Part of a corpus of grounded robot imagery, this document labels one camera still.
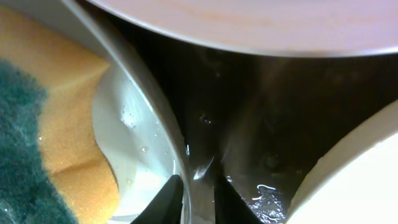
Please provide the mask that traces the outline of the cream white plate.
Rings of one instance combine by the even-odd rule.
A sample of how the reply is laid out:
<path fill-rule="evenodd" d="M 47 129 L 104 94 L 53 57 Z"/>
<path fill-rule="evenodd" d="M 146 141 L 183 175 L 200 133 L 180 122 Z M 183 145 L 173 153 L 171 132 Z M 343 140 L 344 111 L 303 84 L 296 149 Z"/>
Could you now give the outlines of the cream white plate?
<path fill-rule="evenodd" d="M 397 224 L 397 102 L 347 134 L 305 176 L 288 223 Z"/>

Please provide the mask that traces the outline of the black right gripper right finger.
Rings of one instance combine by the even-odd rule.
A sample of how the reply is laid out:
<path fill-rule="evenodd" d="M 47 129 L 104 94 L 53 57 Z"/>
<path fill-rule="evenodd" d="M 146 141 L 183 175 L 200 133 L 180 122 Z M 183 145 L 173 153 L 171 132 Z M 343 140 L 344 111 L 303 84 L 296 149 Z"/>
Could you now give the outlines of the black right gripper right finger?
<path fill-rule="evenodd" d="M 216 224 L 262 224 L 224 176 L 214 187 Z"/>

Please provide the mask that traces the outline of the green and yellow sponge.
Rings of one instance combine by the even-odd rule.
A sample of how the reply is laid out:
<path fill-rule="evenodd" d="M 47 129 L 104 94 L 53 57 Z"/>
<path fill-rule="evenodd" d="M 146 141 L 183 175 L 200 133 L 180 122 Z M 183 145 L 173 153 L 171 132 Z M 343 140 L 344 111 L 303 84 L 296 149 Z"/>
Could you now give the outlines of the green and yellow sponge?
<path fill-rule="evenodd" d="M 109 63 L 1 8 L 1 222 L 106 223 L 119 203 L 93 131 Z"/>

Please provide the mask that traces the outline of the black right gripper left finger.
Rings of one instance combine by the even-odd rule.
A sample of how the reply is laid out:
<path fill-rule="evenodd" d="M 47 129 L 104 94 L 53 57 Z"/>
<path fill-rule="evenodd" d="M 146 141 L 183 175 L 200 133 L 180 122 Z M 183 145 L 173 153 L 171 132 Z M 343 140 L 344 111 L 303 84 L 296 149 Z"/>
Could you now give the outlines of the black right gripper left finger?
<path fill-rule="evenodd" d="M 183 206 L 183 190 L 181 177 L 172 175 L 131 224 L 179 224 Z"/>

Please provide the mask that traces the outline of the light grey plate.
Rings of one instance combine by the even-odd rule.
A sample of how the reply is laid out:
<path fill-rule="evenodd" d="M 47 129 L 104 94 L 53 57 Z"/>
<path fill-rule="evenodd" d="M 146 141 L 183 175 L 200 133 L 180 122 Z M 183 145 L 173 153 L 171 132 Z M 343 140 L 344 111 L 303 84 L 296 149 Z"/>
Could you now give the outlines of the light grey plate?
<path fill-rule="evenodd" d="M 180 223 L 192 209 L 183 142 L 151 72 L 113 26 L 76 1 L 2 1 L 109 63 L 92 99 L 96 143 L 118 186 L 118 207 L 106 223 L 131 223 L 172 175 L 183 180 Z"/>

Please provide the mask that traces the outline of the large dark serving tray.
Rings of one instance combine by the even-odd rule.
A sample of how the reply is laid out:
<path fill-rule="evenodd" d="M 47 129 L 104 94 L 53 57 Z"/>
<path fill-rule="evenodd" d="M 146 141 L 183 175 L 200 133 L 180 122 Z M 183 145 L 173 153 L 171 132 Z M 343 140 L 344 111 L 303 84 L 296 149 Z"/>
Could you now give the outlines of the large dark serving tray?
<path fill-rule="evenodd" d="M 347 134 L 397 102 L 397 52 L 349 57 L 246 54 L 174 39 L 92 1 L 145 63 L 177 122 L 190 223 L 215 223 L 224 176 L 262 223 L 288 223 L 305 176 Z"/>

